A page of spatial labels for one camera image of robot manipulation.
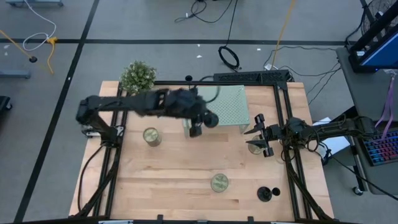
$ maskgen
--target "black metal frame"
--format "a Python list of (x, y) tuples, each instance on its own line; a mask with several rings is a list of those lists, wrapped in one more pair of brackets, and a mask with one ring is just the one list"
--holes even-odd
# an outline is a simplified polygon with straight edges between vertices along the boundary
[[(287, 110), (287, 116), (288, 118), (292, 117), (292, 108), (290, 105), (290, 99), (289, 99), (289, 92), (287, 89), (287, 84), (286, 82), (277, 82), (277, 83), (253, 83), (253, 82), (189, 82), (187, 83), (186, 81), (156, 81), (155, 85), (246, 85), (246, 86), (272, 86), (274, 89), (274, 96), (275, 96), (275, 103), (276, 103), (276, 108), (277, 108), (277, 114), (278, 114), (278, 120), (279, 120), (279, 125), (284, 125), (284, 118), (283, 118), (283, 113), (282, 113), (282, 105), (280, 103), (280, 95), (279, 95), (279, 88), (282, 90), (283, 95), (284, 95), (284, 101), (285, 101), (285, 106)], [(121, 96), (121, 91), (118, 90), (117, 93), (118, 96)], [(117, 124), (117, 119), (118, 119), (118, 112), (114, 112), (111, 120), (112, 125)], [(123, 111), (123, 117), (121, 120), (121, 126), (125, 126), (127, 121), (127, 111)], [(115, 150), (115, 158), (114, 161), (116, 161), (116, 167), (119, 166), (119, 161), (120, 161), (120, 156), (121, 156), (121, 148), (122, 148), (122, 143), (123, 143), (123, 138), (121, 140), (120, 145), (116, 146)], [(103, 161), (103, 166), (100, 174), (100, 180), (99, 182), (101, 183), (104, 181), (104, 178), (106, 177), (106, 173), (108, 172), (108, 164), (110, 160), (110, 154), (111, 154), (111, 148), (107, 148), (104, 156), (104, 161)], [(288, 153), (288, 150), (284, 151), (284, 157), (289, 161), (290, 160), (290, 155)], [(302, 166), (302, 161), (301, 161), (301, 156), (300, 156), (300, 151), (298, 149), (295, 149), (295, 162), (297, 165), (297, 172), (298, 172), (298, 177), (300, 181), (305, 185), (305, 177), (304, 177), (304, 172), (303, 172), (303, 166)], [(105, 216), (110, 217), (111, 215), (111, 209), (112, 209), (112, 204), (113, 204), (113, 195), (115, 191), (115, 186), (116, 186), (116, 179), (117, 179), (117, 169), (116, 173), (114, 174), (111, 183), (109, 185), (109, 194), (106, 202), (106, 210), (105, 210)], [(297, 201), (297, 194), (295, 191), (295, 184), (293, 180), (288, 176), (288, 181), (289, 181), (289, 190), (290, 190), (290, 197), (292, 200), (292, 210), (294, 214), (295, 220), (299, 220), (300, 218), (300, 212), (299, 212), (299, 205)], [(303, 198), (304, 202), (304, 209), (305, 209), (305, 214), (306, 214), (306, 219), (312, 219), (312, 211), (311, 208), (308, 204), (308, 202)], [(98, 202), (95, 205), (93, 216), (98, 216), (99, 215), (99, 210), (101, 206), (101, 199), (98, 200)], [(192, 223), (196, 221), (186, 221), (185, 223)]]
[[(369, 8), (364, 7), (365, 13), (370, 22), (374, 21), (373, 15), (371, 14)], [(380, 33), (383, 29), (385, 29), (391, 21), (393, 21), (398, 16), (398, 1), (396, 1), (378, 20), (374, 21), (374, 24), (370, 26), (369, 30), (367, 30), (358, 41), (349, 48), (349, 62), (353, 67), (354, 72), (363, 73), (363, 72), (375, 72), (381, 68), (398, 68), (397, 65), (391, 66), (370, 66), (370, 65), (361, 65), (364, 60), (366, 60), (371, 54), (378, 50), (378, 48), (383, 45), (386, 41), (388, 41), (397, 31), (398, 24), (395, 25), (388, 33), (386, 33), (383, 37), (381, 37)], [(366, 53), (359, 57), (357, 51), (361, 51), (365, 49), (368, 43), (372, 42), (373, 39), (377, 37), (378, 41), (371, 46)]]

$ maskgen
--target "wooden tabletop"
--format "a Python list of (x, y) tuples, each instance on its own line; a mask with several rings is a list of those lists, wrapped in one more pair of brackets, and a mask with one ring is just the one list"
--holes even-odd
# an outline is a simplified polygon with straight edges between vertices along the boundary
[[(103, 82), (99, 95), (115, 96), (118, 82)], [(288, 83), (290, 103), (295, 117), (312, 123), (303, 83)], [(245, 86), (251, 124), (255, 115), (262, 113), (266, 125), (277, 124), (274, 91), (268, 86)], [(286, 119), (283, 93), (280, 100)], [(112, 112), (101, 112), (101, 117), (111, 121)], [(143, 140), (142, 132), (148, 127), (156, 128), (162, 143), (150, 147)], [(163, 214), (165, 220), (247, 220), (293, 221), (292, 203), (285, 164), (280, 158), (282, 146), (270, 142), (275, 155), (264, 158), (248, 150), (245, 141), (252, 135), (242, 135), (237, 126), (203, 128), (198, 138), (186, 139), (182, 121), (173, 118), (140, 118), (134, 112), (127, 117), (126, 131), (119, 164), (111, 218), (151, 219)], [(82, 167), (97, 150), (99, 138), (89, 139)], [(317, 203), (333, 216), (325, 176), (317, 154), (301, 150), (302, 164), (307, 189)], [(104, 150), (88, 165), (83, 178), (82, 205), (86, 203), (98, 186)], [(222, 193), (211, 189), (210, 181), (215, 174), (225, 174), (228, 188)], [(278, 187), (280, 196), (269, 202), (257, 198), (259, 187)], [(77, 213), (77, 188), (70, 214)], [(300, 215), (303, 212), (302, 197), (296, 188)], [(102, 200), (104, 211), (106, 200)]]

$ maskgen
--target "desk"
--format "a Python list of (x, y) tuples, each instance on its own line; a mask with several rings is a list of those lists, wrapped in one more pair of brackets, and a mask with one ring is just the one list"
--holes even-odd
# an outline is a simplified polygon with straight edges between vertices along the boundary
[[(378, 121), (382, 115), (391, 77), (382, 70), (372, 74), (356, 74), (349, 64), (347, 49), (339, 48), (336, 53), (354, 101), (354, 108), (351, 108), (349, 113), (367, 116), (373, 121)], [(396, 97), (398, 96), (398, 83), (395, 82), (394, 84), (393, 105), (398, 105), (398, 97)], [(398, 121), (397, 109), (394, 110), (394, 121)], [(397, 176), (398, 162), (372, 167), (362, 149), (360, 147), (357, 148), (365, 178), (389, 193), (397, 195), (398, 179), (394, 177)], [(382, 194), (382, 192), (372, 186), (369, 186), (369, 189), (374, 194)]]
[[(118, 82), (103, 82), (100, 95), (114, 96)], [(311, 123), (303, 83), (289, 83), (289, 96), (294, 116)], [(273, 87), (245, 86), (251, 126), (254, 117), (263, 113), (266, 124), (278, 123)], [(283, 95), (280, 95), (282, 106)], [(112, 113), (101, 113), (107, 122)], [(158, 129), (162, 143), (149, 147), (142, 138), (148, 127)], [(111, 211), (113, 219), (151, 219), (163, 214), (165, 220), (226, 220), (293, 221), (292, 204), (285, 164), (280, 158), (282, 146), (270, 142), (275, 156), (264, 158), (251, 154), (245, 141), (252, 135), (242, 135), (237, 127), (203, 128), (199, 138), (186, 139), (182, 121), (173, 118), (140, 118), (130, 112), (119, 164), (116, 190)], [(89, 139), (82, 166), (98, 148), (98, 138)], [(82, 204), (98, 186), (104, 151), (88, 165), (83, 179)], [(314, 199), (333, 216), (322, 165), (317, 154), (302, 150), (302, 163), (307, 188)], [(211, 178), (225, 174), (229, 187), (215, 193)], [(270, 202), (261, 202), (256, 195), (262, 186), (280, 188), (281, 195)], [(77, 213), (75, 196), (70, 214)], [(301, 194), (297, 189), (300, 216), (305, 217)]]

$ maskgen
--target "yellow cable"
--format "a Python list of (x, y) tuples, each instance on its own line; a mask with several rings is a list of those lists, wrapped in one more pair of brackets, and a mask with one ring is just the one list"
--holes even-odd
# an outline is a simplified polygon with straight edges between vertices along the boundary
[(54, 74), (54, 71), (53, 71), (52, 68), (51, 68), (50, 60), (51, 60), (51, 57), (52, 57), (52, 55), (53, 55), (53, 53), (54, 53), (54, 50), (55, 50), (55, 41), (57, 41), (57, 40), (58, 40), (58, 38), (56, 38), (56, 37), (51, 37), (51, 38), (49, 38), (49, 39), (47, 40), (47, 42), (50, 43), (50, 44), (52, 45), (51, 54), (50, 54), (50, 56), (49, 56), (48, 59), (47, 59), (47, 65), (49, 66), (51, 75)]
[(27, 57), (32, 58), (30, 54), (28, 54), (24, 49), (22, 49), (17, 43), (14, 42), (5, 32), (0, 30), (0, 33), (5, 36), (9, 41), (11, 41), (19, 50), (21, 50), (22, 53), (24, 53)]
[(282, 39), (282, 36), (283, 36), (283, 34), (284, 34), (285, 27), (286, 27), (286, 25), (287, 25), (287, 22), (289, 21), (290, 14), (292, 13), (292, 10), (293, 10), (293, 7), (294, 7), (294, 3), (295, 3), (295, 0), (292, 0), (292, 3), (290, 3), (289, 11), (288, 11), (287, 16), (286, 16), (286, 19), (285, 19), (284, 26), (282, 27), (282, 30), (280, 31), (279, 38), (278, 38), (278, 42), (276, 43), (276, 49), (275, 49), (275, 53), (274, 53), (274, 58), (272, 59), (271, 69), (274, 68), (276, 53), (278, 52), (278, 47), (279, 47), (279, 42), (280, 42), (280, 40)]

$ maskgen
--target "white paper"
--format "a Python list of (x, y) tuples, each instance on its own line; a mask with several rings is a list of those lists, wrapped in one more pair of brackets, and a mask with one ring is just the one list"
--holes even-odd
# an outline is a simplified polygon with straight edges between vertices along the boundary
[[(313, 125), (315, 126), (315, 125), (319, 125), (319, 124), (327, 124), (330, 121), (331, 121), (330, 118), (323, 118), (322, 120), (314, 123)], [(345, 147), (349, 146), (349, 142), (343, 136), (328, 138), (322, 142), (329, 147), (332, 154), (335, 154), (335, 153), (341, 151), (342, 149), (344, 149)], [(319, 153), (322, 155), (322, 157), (324, 157), (326, 155), (326, 149), (324, 149), (323, 147), (320, 146), (319, 150), (320, 150)]]

